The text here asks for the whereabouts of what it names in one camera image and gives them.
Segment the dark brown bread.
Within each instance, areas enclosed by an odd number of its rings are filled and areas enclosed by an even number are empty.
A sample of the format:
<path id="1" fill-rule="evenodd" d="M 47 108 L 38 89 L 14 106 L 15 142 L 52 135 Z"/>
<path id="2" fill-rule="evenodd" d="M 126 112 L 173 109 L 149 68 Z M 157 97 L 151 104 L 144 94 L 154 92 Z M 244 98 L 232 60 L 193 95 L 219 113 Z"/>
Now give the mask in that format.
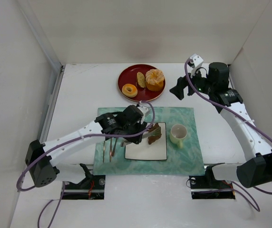
<path id="1" fill-rule="evenodd" d="M 148 144 L 151 145 L 155 141 L 161 138 L 161 126 L 159 123 L 155 123 L 149 130 L 148 130 L 149 136 L 147 137 Z"/>

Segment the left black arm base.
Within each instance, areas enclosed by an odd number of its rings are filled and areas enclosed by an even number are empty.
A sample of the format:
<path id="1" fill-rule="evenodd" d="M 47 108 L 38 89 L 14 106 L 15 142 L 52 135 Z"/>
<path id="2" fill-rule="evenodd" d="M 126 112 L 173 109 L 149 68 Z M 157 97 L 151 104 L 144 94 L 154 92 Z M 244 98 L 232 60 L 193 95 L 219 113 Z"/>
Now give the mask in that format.
<path id="1" fill-rule="evenodd" d="M 82 168 L 81 180 L 78 183 L 68 182 L 65 185 L 63 200 L 103 200 L 105 197 L 105 175 L 94 175 L 85 164 Z"/>

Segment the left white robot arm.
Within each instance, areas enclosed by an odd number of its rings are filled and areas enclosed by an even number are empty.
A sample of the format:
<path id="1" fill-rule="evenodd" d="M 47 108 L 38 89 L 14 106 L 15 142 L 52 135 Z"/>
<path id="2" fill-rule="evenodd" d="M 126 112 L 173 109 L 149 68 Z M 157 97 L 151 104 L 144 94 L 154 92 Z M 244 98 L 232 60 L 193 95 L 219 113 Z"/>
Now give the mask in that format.
<path id="1" fill-rule="evenodd" d="M 25 158 L 25 172 L 30 173 L 35 188 L 45 187 L 53 181 L 74 184 L 90 181 L 92 174 L 85 164 L 64 164 L 63 161 L 92 144 L 113 138 L 139 144 L 152 126 L 145 122 L 150 111 L 153 111 L 152 107 L 129 105 L 123 111 L 102 114 L 86 126 L 55 140 L 34 140 L 29 144 Z"/>

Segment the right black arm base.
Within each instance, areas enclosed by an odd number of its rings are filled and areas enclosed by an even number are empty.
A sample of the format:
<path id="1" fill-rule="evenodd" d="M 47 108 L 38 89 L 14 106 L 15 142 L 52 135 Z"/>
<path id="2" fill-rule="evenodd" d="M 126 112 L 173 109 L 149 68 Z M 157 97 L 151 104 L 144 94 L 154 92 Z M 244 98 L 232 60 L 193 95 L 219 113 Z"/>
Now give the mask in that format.
<path id="1" fill-rule="evenodd" d="M 225 180 L 216 180 L 214 177 L 212 168 L 221 164 L 208 165 L 204 175 L 189 176 L 186 185 L 189 183 L 193 200 L 235 199 L 235 193 L 231 190 L 233 185 Z"/>

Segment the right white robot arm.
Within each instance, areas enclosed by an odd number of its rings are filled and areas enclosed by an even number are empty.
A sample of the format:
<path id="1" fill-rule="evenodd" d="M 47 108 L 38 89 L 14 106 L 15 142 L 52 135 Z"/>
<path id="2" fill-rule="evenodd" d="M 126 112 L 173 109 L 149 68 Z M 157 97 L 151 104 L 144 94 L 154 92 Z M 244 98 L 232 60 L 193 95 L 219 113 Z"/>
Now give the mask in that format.
<path id="1" fill-rule="evenodd" d="M 208 166 L 216 180 L 238 181 L 246 188 L 272 182 L 272 139 L 259 130 L 249 117 L 243 99 L 237 90 L 229 87 L 229 67 L 225 63 L 213 62 L 206 77 L 201 76 L 202 62 L 197 57 L 185 63 L 185 76 L 177 80 L 170 89 L 178 99 L 196 93 L 208 95 L 210 102 L 231 127 L 242 147 L 246 162 L 243 164 L 215 164 Z"/>

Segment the metal spoon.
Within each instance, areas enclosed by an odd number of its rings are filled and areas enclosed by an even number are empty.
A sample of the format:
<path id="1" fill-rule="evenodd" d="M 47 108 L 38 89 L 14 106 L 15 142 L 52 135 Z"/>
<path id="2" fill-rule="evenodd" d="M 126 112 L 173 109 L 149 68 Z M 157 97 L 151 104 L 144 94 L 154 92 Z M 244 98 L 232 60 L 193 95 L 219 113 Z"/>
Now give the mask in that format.
<path id="1" fill-rule="evenodd" d="M 117 138 L 115 139 L 114 147 L 113 147 L 113 150 L 112 150 L 112 153 L 111 153 L 112 157 L 114 157 L 114 155 L 115 155 L 116 146 L 117 146 Z"/>

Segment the metal knife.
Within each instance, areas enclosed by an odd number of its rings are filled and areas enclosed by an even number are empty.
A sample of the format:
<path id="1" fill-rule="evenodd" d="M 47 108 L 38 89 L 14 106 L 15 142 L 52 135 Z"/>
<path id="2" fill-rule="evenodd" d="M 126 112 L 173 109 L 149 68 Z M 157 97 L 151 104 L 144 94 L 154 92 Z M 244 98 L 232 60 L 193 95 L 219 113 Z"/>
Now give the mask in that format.
<path id="1" fill-rule="evenodd" d="M 112 138 L 110 138 L 110 146 L 109 146 L 109 162 L 112 160 L 112 152 L 113 152 L 113 146 L 112 146 Z"/>

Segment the orange chiffon cake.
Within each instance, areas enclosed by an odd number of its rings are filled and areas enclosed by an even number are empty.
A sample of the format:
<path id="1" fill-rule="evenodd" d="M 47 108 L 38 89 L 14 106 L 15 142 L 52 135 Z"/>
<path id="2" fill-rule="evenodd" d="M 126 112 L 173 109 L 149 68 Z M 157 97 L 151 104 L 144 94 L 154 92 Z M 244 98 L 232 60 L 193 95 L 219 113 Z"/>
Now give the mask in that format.
<path id="1" fill-rule="evenodd" d="M 148 90 L 158 92 L 163 89 L 165 76 L 160 69 L 151 69 L 146 72 L 145 84 Z"/>

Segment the square white plate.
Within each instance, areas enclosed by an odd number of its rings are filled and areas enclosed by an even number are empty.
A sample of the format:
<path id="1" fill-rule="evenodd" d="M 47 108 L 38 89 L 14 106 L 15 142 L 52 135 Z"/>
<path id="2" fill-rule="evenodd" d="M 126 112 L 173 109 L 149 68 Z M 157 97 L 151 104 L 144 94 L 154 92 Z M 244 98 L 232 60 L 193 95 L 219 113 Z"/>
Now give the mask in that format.
<path id="1" fill-rule="evenodd" d="M 139 144 L 130 144 L 125 149 L 125 159 L 140 160 L 140 161 L 165 161 L 167 160 L 166 147 L 166 123 L 159 122 L 161 127 L 161 138 L 148 144 L 148 139 L 145 138 Z"/>

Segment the metal fork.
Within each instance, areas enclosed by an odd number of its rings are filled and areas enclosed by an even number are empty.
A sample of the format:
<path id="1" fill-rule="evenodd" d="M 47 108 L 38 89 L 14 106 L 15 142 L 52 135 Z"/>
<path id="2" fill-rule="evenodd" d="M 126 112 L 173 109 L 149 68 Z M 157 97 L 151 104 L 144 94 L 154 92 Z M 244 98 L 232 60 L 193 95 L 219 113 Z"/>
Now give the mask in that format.
<path id="1" fill-rule="evenodd" d="M 105 162 L 105 152 L 106 152 L 106 141 L 103 141 L 103 159 L 102 162 Z"/>

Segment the round red plate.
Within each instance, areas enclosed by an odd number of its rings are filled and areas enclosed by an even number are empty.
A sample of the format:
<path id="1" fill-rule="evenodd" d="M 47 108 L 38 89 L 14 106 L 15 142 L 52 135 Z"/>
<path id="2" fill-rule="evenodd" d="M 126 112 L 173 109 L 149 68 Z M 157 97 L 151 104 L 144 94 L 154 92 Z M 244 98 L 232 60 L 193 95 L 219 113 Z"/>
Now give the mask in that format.
<path id="1" fill-rule="evenodd" d="M 165 82 L 164 82 L 163 88 L 157 92 L 150 91 L 147 88 L 140 88 L 136 82 L 136 74 L 138 72 L 146 75 L 146 72 L 151 69 L 156 69 L 156 67 L 151 66 L 151 65 L 147 65 L 147 64 L 136 64 L 136 65 L 132 65 L 132 66 L 129 66 L 128 68 L 124 69 L 119 74 L 119 77 L 117 80 L 117 87 L 118 87 L 120 93 L 122 94 L 122 96 L 128 100 L 133 101 L 133 102 L 139 102 L 142 100 L 153 101 L 153 100 L 157 99 L 163 93 L 163 91 L 165 89 Z M 122 92 L 122 87 L 125 84 L 132 84 L 137 88 L 137 95 L 135 97 L 130 98 L 130 97 L 124 95 L 124 93 Z"/>

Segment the small baguette slice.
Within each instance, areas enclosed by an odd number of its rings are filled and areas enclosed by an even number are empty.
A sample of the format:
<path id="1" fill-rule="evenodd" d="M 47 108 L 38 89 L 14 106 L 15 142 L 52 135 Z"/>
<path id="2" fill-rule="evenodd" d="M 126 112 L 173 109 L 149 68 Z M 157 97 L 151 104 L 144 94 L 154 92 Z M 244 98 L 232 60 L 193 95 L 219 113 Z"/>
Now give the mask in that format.
<path id="1" fill-rule="evenodd" d="M 145 79 L 145 76 L 144 76 L 143 73 L 137 72 L 137 74 L 136 74 L 136 82 L 137 82 L 137 85 L 140 88 L 145 88 L 146 87 L 146 79 Z"/>

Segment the green marbled placemat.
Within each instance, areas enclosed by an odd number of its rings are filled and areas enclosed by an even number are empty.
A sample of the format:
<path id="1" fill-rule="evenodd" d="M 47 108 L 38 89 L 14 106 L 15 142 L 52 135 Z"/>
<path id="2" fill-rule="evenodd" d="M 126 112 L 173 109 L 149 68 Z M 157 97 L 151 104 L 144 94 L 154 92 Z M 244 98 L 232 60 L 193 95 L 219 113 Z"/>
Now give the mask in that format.
<path id="1" fill-rule="evenodd" d="M 155 122 L 166 123 L 167 160 L 140 161 L 125 159 L 126 147 L 117 142 L 115 156 L 109 162 L 110 142 L 106 142 L 105 162 L 103 159 L 103 142 L 96 144 L 94 168 L 95 175 L 202 175 L 204 162 L 197 136 L 193 108 L 155 107 Z M 182 124 L 188 134 L 184 146 L 179 149 L 170 141 L 170 130 L 175 124 Z"/>

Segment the pale yellow cup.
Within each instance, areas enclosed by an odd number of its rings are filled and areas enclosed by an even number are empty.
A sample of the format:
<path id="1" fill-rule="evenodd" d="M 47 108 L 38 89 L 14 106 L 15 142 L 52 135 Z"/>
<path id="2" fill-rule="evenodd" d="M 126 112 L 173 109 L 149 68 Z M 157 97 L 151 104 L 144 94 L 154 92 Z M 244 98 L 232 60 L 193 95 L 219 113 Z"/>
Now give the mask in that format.
<path id="1" fill-rule="evenodd" d="M 187 137 L 187 128 L 182 124 L 175 124 L 170 130 L 170 141 L 179 149 L 184 146 L 184 140 Z"/>

